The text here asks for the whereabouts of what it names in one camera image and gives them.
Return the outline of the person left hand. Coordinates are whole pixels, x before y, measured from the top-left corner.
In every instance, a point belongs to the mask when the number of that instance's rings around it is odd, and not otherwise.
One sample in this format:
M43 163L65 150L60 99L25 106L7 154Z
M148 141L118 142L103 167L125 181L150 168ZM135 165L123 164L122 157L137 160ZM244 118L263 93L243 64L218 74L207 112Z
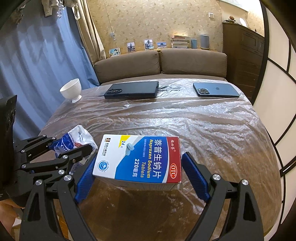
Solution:
M2 200L0 206L1 223L5 227L6 231L11 235L11 230L13 228L13 224L15 223L15 219L19 217L16 210L23 209L23 207L18 206L11 199Z

